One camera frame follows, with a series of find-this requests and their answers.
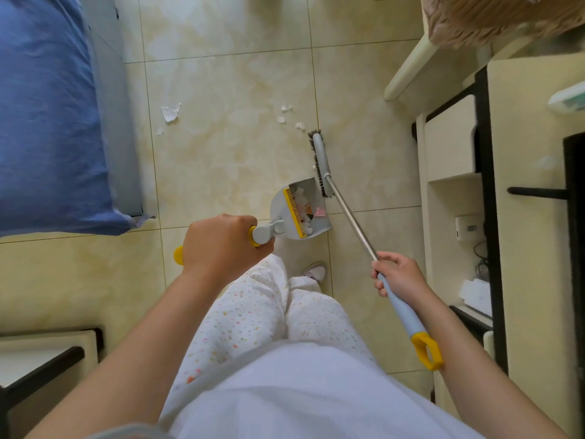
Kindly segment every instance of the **chair leg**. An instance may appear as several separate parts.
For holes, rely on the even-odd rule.
[[[384,89],[384,100],[396,100],[417,73],[427,64],[437,49],[437,46],[429,41],[427,35],[423,36],[402,66],[400,66],[398,72],[392,77],[386,89]]]

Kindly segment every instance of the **person's left hand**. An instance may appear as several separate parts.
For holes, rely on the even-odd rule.
[[[267,257],[274,238],[255,248],[250,227],[258,224],[251,215],[221,214],[189,225],[183,242],[183,274],[221,290]]]

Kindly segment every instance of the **bed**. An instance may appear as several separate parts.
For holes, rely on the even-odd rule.
[[[0,0],[0,237],[150,217],[117,21],[113,0]]]

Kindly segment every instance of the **person's left arm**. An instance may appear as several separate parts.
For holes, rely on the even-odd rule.
[[[183,244],[183,273],[27,439],[81,439],[128,423],[156,424],[186,350],[218,294],[274,248],[274,240],[252,246],[249,228],[256,223],[251,216],[229,215],[192,223]]]

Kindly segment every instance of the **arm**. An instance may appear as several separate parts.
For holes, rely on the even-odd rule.
[[[463,421],[490,438],[564,438],[566,435],[491,360],[449,307],[431,290],[413,259],[378,252],[373,262],[392,291],[418,314],[439,344],[445,364],[441,375]],[[380,295],[387,296],[376,280]]]
[[[81,439],[128,423],[156,424],[183,356],[221,290],[272,252],[254,248],[251,216],[194,222],[183,244],[183,273],[113,352],[27,439]]]

